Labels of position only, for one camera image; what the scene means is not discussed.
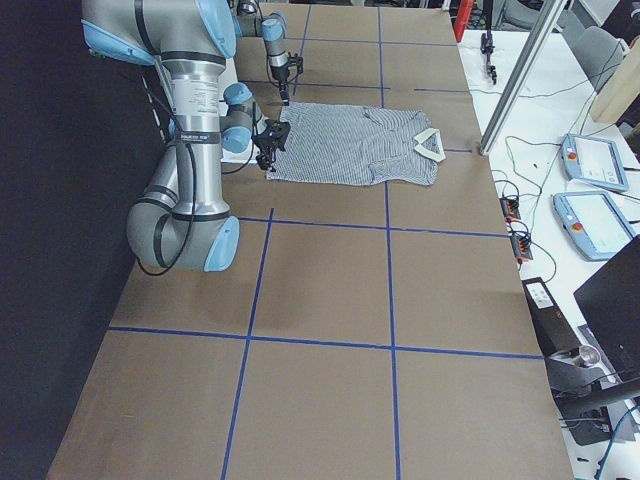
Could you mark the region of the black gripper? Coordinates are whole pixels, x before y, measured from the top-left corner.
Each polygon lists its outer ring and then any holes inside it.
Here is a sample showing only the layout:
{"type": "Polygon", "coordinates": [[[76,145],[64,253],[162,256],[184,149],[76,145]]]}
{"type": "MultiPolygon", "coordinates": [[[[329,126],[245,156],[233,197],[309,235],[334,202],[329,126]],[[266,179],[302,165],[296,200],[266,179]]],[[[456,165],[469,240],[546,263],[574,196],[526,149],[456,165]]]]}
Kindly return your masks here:
{"type": "Polygon", "coordinates": [[[284,105],[289,104],[288,86],[304,72],[304,58],[298,53],[283,52],[268,56],[268,65],[284,105]]]}
{"type": "Polygon", "coordinates": [[[256,162],[261,170],[275,171],[275,152],[285,150],[290,129],[289,122],[267,119],[263,131],[252,136],[252,141],[259,151],[256,162]]]}

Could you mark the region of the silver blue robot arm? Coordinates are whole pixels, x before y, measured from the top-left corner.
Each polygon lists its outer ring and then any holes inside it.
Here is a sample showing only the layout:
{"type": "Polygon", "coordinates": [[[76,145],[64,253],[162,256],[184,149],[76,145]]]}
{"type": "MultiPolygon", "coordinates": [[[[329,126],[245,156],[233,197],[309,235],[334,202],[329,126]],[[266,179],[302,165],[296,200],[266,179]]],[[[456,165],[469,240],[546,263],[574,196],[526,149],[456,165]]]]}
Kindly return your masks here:
{"type": "Polygon", "coordinates": [[[277,88],[284,106],[290,104],[290,84],[304,72],[304,59],[286,49],[286,16],[281,12],[264,15],[258,1],[237,1],[234,16],[238,37],[261,38],[264,43],[268,82],[277,88]]]}
{"type": "Polygon", "coordinates": [[[239,222],[222,195],[222,159],[247,153],[269,168],[289,126],[266,118],[245,84],[221,87],[219,79],[235,56],[237,39],[259,37],[279,93],[286,96],[302,59],[285,47],[285,16],[263,15],[255,1],[237,7],[225,1],[86,1],[82,25],[94,53],[165,73],[167,97],[160,107],[174,132],[127,220],[139,266],[151,276],[172,268],[227,269],[239,222]]]}

